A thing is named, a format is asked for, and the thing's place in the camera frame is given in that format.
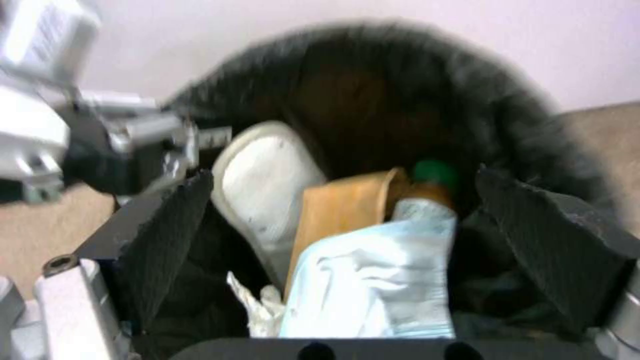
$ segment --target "beige carpet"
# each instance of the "beige carpet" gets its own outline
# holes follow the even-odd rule
[[[627,210],[629,229],[640,236],[640,104],[568,114],[565,121],[602,158]],[[78,186],[58,204],[0,208],[0,274],[23,295],[50,258],[72,252],[113,209],[111,197]]]

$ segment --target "white wall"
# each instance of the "white wall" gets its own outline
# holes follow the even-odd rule
[[[557,110],[640,100],[640,0],[96,0],[81,85],[164,98],[249,43],[307,24],[408,19],[499,54]]]

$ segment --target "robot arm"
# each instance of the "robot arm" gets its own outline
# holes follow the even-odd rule
[[[154,101],[75,86],[100,27],[91,4],[22,0],[3,13],[0,202],[55,200],[78,181],[126,199],[177,184],[198,165],[199,138],[211,134]],[[51,106],[43,90],[63,105]]]

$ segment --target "green bottle cap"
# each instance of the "green bottle cap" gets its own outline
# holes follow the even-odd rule
[[[416,183],[436,183],[446,187],[451,194],[458,189],[458,174],[448,164],[437,160],[422,160],[413,168]]]

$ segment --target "brown paper bag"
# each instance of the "brown paper bag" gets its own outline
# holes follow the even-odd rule
[[[285,298],[300,254],[312,243],[342,233],[381,224],[409,186],[402,168],[360,175],[307,188],[291,253]]]

